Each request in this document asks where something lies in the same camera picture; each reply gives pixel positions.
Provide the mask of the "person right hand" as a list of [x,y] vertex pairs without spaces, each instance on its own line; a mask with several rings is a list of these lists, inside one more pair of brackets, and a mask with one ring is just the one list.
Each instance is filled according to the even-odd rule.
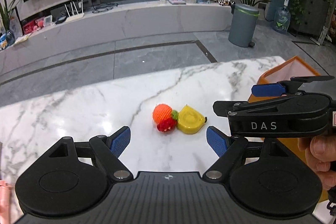
[[307,165],[316,173],[325,190],[335,187],[335,135],[318,135],[313,138],[299,138],[298,148],[305,151]]

